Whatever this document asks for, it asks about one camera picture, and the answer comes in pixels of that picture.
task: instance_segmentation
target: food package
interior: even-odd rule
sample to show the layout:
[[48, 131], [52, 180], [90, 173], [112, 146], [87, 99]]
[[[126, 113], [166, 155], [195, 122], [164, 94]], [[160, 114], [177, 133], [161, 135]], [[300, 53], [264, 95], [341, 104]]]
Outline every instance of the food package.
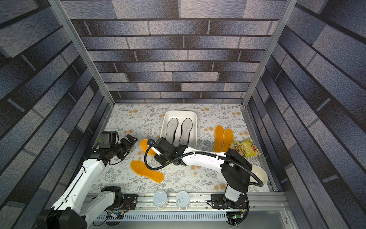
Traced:
[[236, 151], [246, 158], [261, 154], [251, 138], [248, 138], [245, 141], [234, 141], [234, 146]]

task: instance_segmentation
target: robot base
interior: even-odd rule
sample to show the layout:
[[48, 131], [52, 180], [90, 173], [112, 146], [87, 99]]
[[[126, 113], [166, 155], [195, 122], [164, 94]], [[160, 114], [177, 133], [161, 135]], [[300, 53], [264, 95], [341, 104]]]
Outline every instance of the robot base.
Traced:
[[225, 209], [225, 208], [233, 208], [233, 209], [244, 209], [245, 205], [245, 196], [240, 194], [237, 202], [232, 202], [228, 199], [224, 200], [225, 194], [211, 194], [211, 203], [212, 209]]
[[134, 194], [123, 194], [124, 200], [128, 201], [131, 206], [128, 206], [128, 203], [124, 203], [122, 207], [118, 210], [135, 210], [136, 209], [136, 202], [138, 195]]

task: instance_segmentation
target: table surface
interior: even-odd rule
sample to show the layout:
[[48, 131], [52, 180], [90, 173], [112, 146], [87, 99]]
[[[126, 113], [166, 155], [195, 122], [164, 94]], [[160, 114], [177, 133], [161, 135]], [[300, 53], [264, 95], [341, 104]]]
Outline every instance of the table surface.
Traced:
[[[105, 130], [115, 130], [121, 137], [130, 134], [140, 140], [160, 137], [165, 112], [169, 110], [193, 111], [197, 114], [197, 149], [212, 151], [214, 146], [214, 128], [222, 125], [230, 128], [235, 141], [249, 138], [239, 104], [124, 104], [116, 105]], [[165, 176], [164, 181], [156, 183], [147, 177], [135, 174], [130, 163], [132, 160], [143, 161], [144, 152], [137, 142], [130, 154], [121, 163], [107, 165], [92, 185], [89, 193], [99, 193], [105, 186], [120, 186], [122, 192], [152, 193], [157, 190], [166, 192], [223, 192], [226, 181], [220, 172], [199, 166], [176, 166], [173, 164], [159, 170]], [[257, 156], [247, 158], [258, 165]], [[111, 163], [118, 162], [113, 158]], [[149, 165], [160, 164], [148, 156]], [[248, 192], [269, 192], [268, 186], [250, 185]]]

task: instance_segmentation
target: can lid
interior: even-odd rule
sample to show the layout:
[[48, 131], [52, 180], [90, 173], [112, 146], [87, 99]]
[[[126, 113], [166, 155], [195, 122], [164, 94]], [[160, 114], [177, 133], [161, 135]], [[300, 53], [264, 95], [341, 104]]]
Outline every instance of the can lid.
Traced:
[[175, 197], [175, 201], [179, 207], [187, 207], [189, 205], [189, 194], [186, 191], [178, 192], [177, 196]]
[[168, 201], [168, 195], [163, 190], [157, 191], [153, 196], [153, 203], [156, 207], [163, 207]]

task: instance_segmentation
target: orange insole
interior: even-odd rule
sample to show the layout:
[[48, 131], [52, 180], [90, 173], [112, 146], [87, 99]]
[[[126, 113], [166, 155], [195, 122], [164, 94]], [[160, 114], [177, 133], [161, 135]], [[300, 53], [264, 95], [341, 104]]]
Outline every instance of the orange insole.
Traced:
[[215, 153], [222, 152], [223, 148], [223, 140], [224, 140], [224, 128], [220, 125], [215, 127], [215, 131], [213, 132], [215, 135], [215, 145], [213, 146], [213, 151]]
[[145, 163], [140, 160], [133, 160], [130, 166], [132, 171], [137, 175], [147, 177], [157, 183], [161, 183], [164, 180], [164, 174], [159, 171], [152, 171], [148, 169]]
[[[141, 147], [141, 149], [142, 149], [142, 151], [143, 151], [143, 153], [145, 154], [146, 153], [146, 150], [148, 149], [148, 145], [147, 145], [147, 142], [148, 142], [148, 140], [147, 139], [142, 139], [141, 141], [140, 141], [140, 147]], [[147, 153], [148, 155], [150, 155], [150, 156], [155, 156], [155, 152], [152, 150], [152, 149], [150, 149], [149, 151], [148, 151], [148, 153]]]
[[224, 131], [224, 143], [221, 152], [227, 152], [228, 149], [231, 148], [232, 143], [234, 142], [234, 133], [231, 129], [225, 129]]

